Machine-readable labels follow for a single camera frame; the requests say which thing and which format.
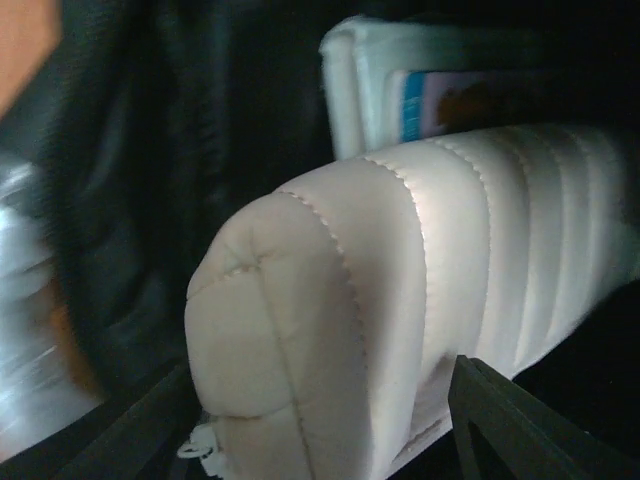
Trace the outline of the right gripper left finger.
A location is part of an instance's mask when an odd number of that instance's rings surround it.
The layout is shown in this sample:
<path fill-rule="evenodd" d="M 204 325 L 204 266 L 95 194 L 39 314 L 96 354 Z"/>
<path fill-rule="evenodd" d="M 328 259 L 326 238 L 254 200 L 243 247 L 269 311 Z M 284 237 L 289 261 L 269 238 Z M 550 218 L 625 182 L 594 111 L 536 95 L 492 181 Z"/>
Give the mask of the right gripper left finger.
<path fill-rule="evenodd" d="M 136 479 L 147 468 L 164 476 L 197 419 L 189 368 L 172 362 L 69 427 L 79 443 L 55 477 Z"/>

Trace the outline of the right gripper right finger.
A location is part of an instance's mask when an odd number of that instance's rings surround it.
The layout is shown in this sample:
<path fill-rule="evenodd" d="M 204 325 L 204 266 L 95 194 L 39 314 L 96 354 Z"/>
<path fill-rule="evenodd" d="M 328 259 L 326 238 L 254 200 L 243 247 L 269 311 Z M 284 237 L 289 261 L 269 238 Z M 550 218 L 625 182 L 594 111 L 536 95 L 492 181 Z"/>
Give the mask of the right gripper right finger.
<path fill-rule="evenodd" d="M 483 361 L 456 358 L 448 394 L 465 479 L 637 479 L 639 463 L 578 428 Z"/>

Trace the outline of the cream quilted pencil case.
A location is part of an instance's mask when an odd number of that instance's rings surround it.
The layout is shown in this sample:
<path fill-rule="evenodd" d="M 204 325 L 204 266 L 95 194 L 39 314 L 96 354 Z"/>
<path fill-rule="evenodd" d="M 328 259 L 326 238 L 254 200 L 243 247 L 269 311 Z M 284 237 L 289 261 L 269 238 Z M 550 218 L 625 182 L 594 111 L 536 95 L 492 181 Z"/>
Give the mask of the cream quilted pencil case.
<path fill-rule="evenodd" d="M 299 176 L 219 230 L 185 331 L 224 479 L 385 479 L 451 429 L 458 355 L 507 377 L 639 276 L 639 141 L 490 128 Z"/>

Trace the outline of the black student bag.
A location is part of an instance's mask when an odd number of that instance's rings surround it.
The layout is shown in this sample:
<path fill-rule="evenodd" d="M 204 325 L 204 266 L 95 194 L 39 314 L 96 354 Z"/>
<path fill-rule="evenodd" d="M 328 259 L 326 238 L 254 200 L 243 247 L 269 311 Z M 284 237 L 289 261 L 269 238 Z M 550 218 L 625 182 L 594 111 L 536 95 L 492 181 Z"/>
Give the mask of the black student bag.
<path fill-rule="evenodd" d="M 420 140 L 552 124 L 639 141 L 635 1 L 52 1 L 44 14 L 56 23 L 57 45 L 37 44 L 44 61 L 2 116 L 1 155 L 41 173 L 61 330 L 79 379 L 101 402 L 1 458 L 5 479 L 57 479 L 79 443 L 67 429 L 172 362 L 189 368 L 198 419 L 166 475 L 147 468 L 136 479 L 224 479 L 188 450 L 209 417 L 190 369 L 187 290 L 237 212 L 342 161 L 333 152 L 320 43 L 343 20 L 540 31 L 550 40 L 540 65 L 474 71 L 559 69 L 574 79 L 570 113 Z M 639 276 L 538 362 L 500 374 L 639 463 Z M 452 419 L 385 479 L 393 478 L 465 479 Z"/>

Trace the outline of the purple dog picture book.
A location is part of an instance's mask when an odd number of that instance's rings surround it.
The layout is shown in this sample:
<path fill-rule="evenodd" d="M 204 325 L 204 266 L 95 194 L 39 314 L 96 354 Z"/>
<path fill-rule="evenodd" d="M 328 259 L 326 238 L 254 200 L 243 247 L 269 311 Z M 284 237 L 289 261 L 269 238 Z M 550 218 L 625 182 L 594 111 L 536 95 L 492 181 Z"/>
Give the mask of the purple dog picture book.
<path fill-rule="evenodd" d="M 559 69 L 409 71 L 385 85 L 385 139 L 406 143 L 478 128 L 553 119 L 574 110 L 574 79 Z"/>

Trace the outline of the grey Gatsby book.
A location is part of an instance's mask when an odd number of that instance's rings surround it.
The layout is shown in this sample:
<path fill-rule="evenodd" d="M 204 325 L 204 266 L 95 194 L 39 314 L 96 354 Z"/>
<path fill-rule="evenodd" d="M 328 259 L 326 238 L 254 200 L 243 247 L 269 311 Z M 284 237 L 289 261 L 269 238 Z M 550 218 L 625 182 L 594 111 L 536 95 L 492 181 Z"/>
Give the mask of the grey Gatsby book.
<path fill-rule="evenodd" d="M 548 35 L 526 28 L 343 20 L 320 43 L 334 157 L 393 143 L 386 112 L 391 74 L 534 67 L 549 43 Z"/>

